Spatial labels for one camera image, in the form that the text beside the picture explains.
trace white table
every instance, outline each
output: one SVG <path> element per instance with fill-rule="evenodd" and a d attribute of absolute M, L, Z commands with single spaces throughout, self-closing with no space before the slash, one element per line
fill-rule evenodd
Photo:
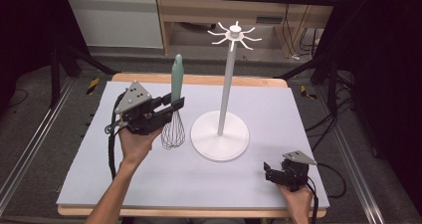
<path fill-rule="evenodd" d="M 138 80 L 154 97 L 170 92 L 167 75 L 120 74 L 105 88 L 99 109 L 71 166 L 57 201 L 63 215 L 88 215 L 111 182 L 107 138 L 116 97 Z M 160 138 L 140 166 L 120 211 L 121 216 L 171 217 L 286 217 L 286 201 L 274 183 L 265 179 L 263 163 L 280 169 L 282 154 L 301 150 L 313 157 L 292 94 L 282 80 L 233 78 L 228 112 L 239 116 L 250 131 L 250 144 L 238 158 L 213 162 L 201 156 L 190 141 L 190 128 L 202 114 L 221 105 L 221 77 L 185 76 L 180 110 L 186 141 L 166 150 Z M 115 140 L 115 163 L 121 151 Z M 318 217 L 329 206 L 317 168 L 310 167 L 319 198 Z"/>

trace stand pole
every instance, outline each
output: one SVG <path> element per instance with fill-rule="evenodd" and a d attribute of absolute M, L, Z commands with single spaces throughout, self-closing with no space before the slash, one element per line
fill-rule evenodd
<path fill-rule="evenodd" d="M 229 102 L 230 88 L 232 86 L 233 70 L 234 70 L 235 60 L 236 60 L 236 50 L 237 50 L 237 43 L 234 43 L 233 51 L 231 51 L 229 47 L 229 51 L 227 53 L 223 98 L 221 102 L 220 119 L 218 122 L 218 132 L 217 132 L 219 136 L 223 135 L 224 123 L 226 121 L 227 105 Z"/>

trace hand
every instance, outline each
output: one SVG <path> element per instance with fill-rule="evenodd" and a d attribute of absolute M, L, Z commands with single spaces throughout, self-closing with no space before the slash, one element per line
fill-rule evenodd
<path fill-rule="evenodd" d="M 123 128 L 118 133 L 123 152 L 121 165 L 125 165 L 135 171 L 148 155 L 149 151 L 152 150 L 152 143 L 161 134 L 162 129 L 163 127 L 149 135 L 139 135 L 131 133 L 127 128 Z"/>
<path fill-rule="evenodd" d="M 313 194 L 307 187 L 291 192 L 288 187 L 276 184 L 288 202 L 288 210 L 295 223 L 309 223 Z"/>

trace wall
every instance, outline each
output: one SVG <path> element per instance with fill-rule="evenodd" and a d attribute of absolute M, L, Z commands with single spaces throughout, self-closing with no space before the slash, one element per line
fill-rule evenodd
<path fill-rule="evenodd" d="M 162 49 L 156 0 L 69 0 L 88 46 Z"/>

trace gray floor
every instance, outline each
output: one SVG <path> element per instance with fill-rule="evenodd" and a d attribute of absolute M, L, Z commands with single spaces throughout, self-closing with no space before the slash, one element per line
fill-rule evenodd
<path fill-rule="evenodd" d="M 182 54 L 185 59 L 187 74 L 224 75 L 227 43 L 210 46 L 214 40 L 206 34 L 206 26 L 179 24 L 175 27 L 171 51 L 167 55 L 134 49 L 99 49 L 92 48 L 97 59 L 112 68 L 127 72 L 168 73 L 175 54 Z M 254 51 L 240 48 L 235 67 L 235 76 L 272 77 L 280 75 L 305 62 L 283 57 L 278 42 L 274 39 L 271 27 L 256 29 L 257 37 L 263 42 L 254 44 Z M 48 135 L 42 142 L 37 154 L 29 165 L 20 185 L 17 187 L 0 222 L 14 219 L 21 223 L 78 223 L 80 218 L 62 217 L 57 213 L 55 204 L 58 197 L 57 187 L 63 183 L 67 171 L 76 155 L 79 144 L 88 125 L 96 112 L 102 90 L 110 76 L 104 75 L 93 67 L 81 63 L 83 73 L 74 80 L 69 97 L 56 118 Z M 312 87 L 309 76 L 312 71 L 304 72 L 288 80 L 292 88 L 304 127 L 317 123 L 326 116 L 324 96 L 312 100 L 301 95 L 301 85 L 309 91 L 317 89 L 324 92 L 325 86 Z M 100 78 L 100 83 L 91 96 L 85 92 L 92 78 Z M 9 108 L 0 122 L 0 184 L 6 181 L 21 153 L 36 131 L 48 110 L 50 102 L 50 77 L 48 67 L 21 77 L 17 84 L 19 91 L 11 104 L 21 103 Z M 346 91 L 338 93 L 340 101 L 348 98 Z M 379 207 L 385 223 L 422 223 L 421 216 L 413 207 L 409 197 L 401 187 L 387 161 L 372 157 L 370 141 L 359 119 L 351 109 L 346 109 L 338 116 L 337 126 L 342 130 L 352 155 L 357 160 L 367 186 Z M 309 135 L 322 133 L 326 124 L 313 130 Z M 310 137 L 313 145 L 317 137 Z M 368 223 L 358 191 L 353 186 L 352 178 L 344 164 L 338 148 L 338 140 L 331 131 L 315 151 L 316 161 L 328 164 L 338 170 L 345 178 L 347 191 L 338 199 L 330 198 L 330 207 L 319 223 Z M 319 169 L 327 191 L 337 194 L 341 191 L 341 181 L 328 169 Z"/>

